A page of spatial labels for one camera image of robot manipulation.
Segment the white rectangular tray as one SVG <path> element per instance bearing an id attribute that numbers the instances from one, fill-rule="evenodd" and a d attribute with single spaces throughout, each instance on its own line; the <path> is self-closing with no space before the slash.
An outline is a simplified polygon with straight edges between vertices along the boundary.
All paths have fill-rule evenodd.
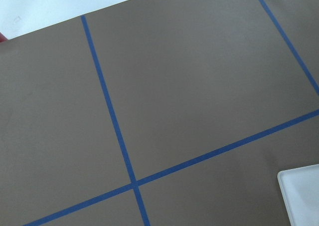
<path id="1" fill-rule="evenodd" d="M 317 226 L 319 224 L 319 166 L 311 165 L 277 174 L 290 224 Z"/>

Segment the pink cleaning cloth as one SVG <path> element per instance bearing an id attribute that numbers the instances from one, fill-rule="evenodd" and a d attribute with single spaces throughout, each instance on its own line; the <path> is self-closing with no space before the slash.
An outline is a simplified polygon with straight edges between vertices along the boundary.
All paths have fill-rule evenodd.
<path id="1" fill-rule="evenodd" d="M 7 38 L 0 32 L 0 42 L 7 41 Z"/>

